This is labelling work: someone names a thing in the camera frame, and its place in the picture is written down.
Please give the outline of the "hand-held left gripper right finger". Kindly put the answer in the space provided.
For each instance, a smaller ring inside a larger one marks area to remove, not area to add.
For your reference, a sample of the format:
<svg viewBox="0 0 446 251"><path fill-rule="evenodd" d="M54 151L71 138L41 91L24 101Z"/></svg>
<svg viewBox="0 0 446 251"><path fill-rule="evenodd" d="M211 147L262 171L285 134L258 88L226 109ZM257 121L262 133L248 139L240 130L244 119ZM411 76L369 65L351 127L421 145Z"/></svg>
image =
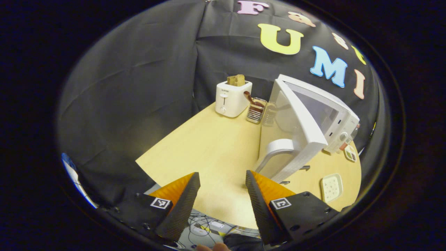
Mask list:
<svg viewBox="0 0 446 251"><path fill-rule="evenodd" d="M339 214L312 193L292 192L253 170L247 170L245 185L266 245L303 242Z"/></svg>

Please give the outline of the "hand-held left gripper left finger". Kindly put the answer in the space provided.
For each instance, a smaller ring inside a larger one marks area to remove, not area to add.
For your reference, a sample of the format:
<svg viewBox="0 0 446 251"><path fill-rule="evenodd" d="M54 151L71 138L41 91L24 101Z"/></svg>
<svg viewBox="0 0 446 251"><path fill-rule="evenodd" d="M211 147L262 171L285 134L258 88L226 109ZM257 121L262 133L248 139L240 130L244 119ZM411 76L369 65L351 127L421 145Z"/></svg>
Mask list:
<svg viewBox="0 0 446 251"><path fill-rule="evenodd" d="M155 184L146 173L136 176L115 175L101 189L101 203L119 228L142 242L174 243L188 223L200 184L200 175L192 172L154 192Z"/></svg>

